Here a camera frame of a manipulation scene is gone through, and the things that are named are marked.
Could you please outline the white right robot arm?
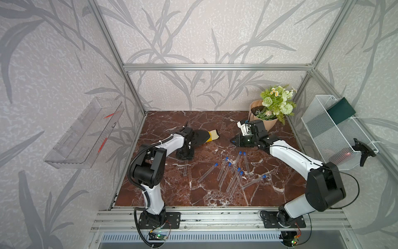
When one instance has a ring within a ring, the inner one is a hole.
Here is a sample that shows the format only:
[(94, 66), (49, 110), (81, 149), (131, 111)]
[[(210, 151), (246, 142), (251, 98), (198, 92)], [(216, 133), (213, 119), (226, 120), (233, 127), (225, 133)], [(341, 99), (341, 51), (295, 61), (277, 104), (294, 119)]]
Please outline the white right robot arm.
[(230, 142), (237, 147), (256, 147), (273, 156), (306, 180), (305, 194), (278, 208), (280, 222), (288, 222), (315, 211), (323, 212), (346, 197), (338, 167), (323, 163), (303, 154), (286, 141), (270, 135), (261, 120), (241, 120), (237, 123), (240, 134)]

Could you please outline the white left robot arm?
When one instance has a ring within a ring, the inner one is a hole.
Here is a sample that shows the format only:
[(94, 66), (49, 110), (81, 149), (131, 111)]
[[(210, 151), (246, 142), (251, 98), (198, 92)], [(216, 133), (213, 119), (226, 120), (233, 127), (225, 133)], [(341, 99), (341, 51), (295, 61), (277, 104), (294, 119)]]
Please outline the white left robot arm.
[(150, 145), (143, 145), (130, 162), (127, 178), (131, 184), (141, 189), (145, 198), (144, 210), (159, 216), (165, 207), (161, 196), (160, 182), (165, 171), (166, 158), (176, 153), (179, 160), (191, 160), (194, 148), (191, 145), (194, 131), (183, 127), (181, 131), (171, 134)]

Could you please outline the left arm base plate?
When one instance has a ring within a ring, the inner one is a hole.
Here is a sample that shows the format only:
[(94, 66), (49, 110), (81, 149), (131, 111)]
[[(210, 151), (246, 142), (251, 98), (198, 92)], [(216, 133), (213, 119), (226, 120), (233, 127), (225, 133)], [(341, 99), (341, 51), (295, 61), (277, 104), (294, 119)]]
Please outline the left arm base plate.
[(162, 211), (159, 215), (154, 215), (144, 211), (140, 214), (138, 226), (140, 229), (153, 229), (166, 224), (166, 228), (179, 229), (180, 221), (180, 212)]

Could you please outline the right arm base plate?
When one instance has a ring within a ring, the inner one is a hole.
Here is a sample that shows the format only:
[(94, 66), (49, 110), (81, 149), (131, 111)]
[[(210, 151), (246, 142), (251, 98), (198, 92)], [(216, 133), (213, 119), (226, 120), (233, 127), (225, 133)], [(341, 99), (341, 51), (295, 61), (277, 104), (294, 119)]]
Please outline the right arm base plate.
[(263, 221), (264, 228), (306, 228), (303, 216), (291, 218), (284, 211), (271, 212), (260, 211), (260, 217)]

